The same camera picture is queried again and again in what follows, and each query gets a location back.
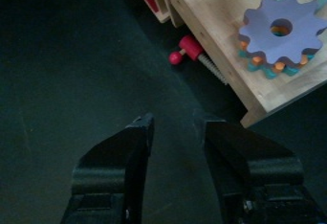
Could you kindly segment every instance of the wooden block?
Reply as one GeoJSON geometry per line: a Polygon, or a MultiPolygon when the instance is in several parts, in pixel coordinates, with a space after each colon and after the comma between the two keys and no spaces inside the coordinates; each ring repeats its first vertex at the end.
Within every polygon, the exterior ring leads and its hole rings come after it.
{"type": "MultiPolygon", "coordinates": [[[[253,123],[301,96],[308,94],[327,81],[327,46],[316,53],[313,60],[298,74],[285,74],[268,80],[261,72],[249,73],[246,61],[238,57],[238,28],[242,26],[245,9],[256,9],[260,0],[169,0],[184,19],[205,52],[222,72],[222,75],[252,113],[246,121],[253,123]]],[[[317,16],[327,18],[327,9],[317,16]]],[[[318,36],[327,42],[327,33],[318,36]]]]}

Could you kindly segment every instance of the dark green surface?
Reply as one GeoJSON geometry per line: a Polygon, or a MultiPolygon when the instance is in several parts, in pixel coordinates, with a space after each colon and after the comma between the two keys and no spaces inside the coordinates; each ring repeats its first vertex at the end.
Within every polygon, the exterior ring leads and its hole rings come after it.
{"type": "MultiPolygon", "coordinates": [[[[142,222],[217,223],[192,113],[237,122],[245,109],[198,63],[169,66],[188,29],[161,25],[141,0],[0,0],[0,9],[0,223],[58,223],[77,159],[146,111],[142,222]]],[[[300,156],[324,211],[325,99],[322,86],[252,127],[300,156]]]]}

